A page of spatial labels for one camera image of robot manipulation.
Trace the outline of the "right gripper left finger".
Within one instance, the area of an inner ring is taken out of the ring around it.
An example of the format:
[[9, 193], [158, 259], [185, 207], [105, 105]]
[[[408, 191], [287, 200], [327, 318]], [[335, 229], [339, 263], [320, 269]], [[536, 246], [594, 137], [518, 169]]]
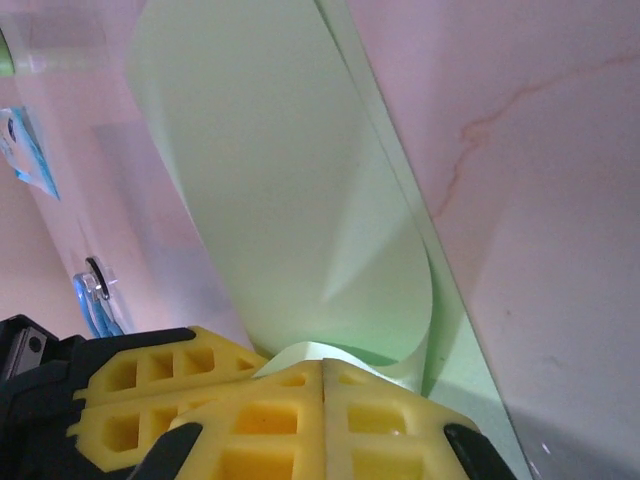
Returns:
[[321, 362], [299, 362], [178, 416], [127, 480], [325, 480]]

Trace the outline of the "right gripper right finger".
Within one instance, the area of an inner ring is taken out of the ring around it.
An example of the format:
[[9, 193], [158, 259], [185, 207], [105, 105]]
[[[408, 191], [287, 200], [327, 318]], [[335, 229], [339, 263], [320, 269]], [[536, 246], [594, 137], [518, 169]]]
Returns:
[[468, 417], [344, 361], [322, 372], [326, 480], [517, 480]]

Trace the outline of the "light green paper sheet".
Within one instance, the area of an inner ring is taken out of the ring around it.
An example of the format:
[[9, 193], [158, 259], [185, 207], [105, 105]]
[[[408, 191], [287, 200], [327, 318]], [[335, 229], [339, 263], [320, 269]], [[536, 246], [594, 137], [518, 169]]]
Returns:
[[147, 0], [126, 75], [265, 374], [351, 366], [532, 480], [345, 0]]

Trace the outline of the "blue blister pack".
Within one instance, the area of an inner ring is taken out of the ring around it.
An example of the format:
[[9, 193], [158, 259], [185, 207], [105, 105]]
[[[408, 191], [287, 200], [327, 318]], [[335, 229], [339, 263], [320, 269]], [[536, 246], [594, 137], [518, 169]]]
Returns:
[[60, 199], [44, 149], [26, 108], [0, 109], [0, 152], [19, 180], [56, 200]]

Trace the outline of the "green cylindrical can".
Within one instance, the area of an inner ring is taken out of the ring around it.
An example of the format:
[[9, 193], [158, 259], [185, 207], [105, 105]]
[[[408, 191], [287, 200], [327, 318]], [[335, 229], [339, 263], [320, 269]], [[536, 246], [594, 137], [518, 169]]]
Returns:
[[0, 77], [11, 77], [14, 75], [15, 67], [13, 58], [4, 32], [0, 28]]

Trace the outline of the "blue handled tools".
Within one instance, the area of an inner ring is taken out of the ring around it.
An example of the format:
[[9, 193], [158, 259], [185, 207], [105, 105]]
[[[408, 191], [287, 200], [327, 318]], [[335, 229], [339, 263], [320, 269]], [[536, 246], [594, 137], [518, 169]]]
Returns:
[[116, 279], [97, 256], [85, 258], [85, 270], [72, 278], [76, 299], [89, 331], [96, 338], [124, 334], [116, 299]]

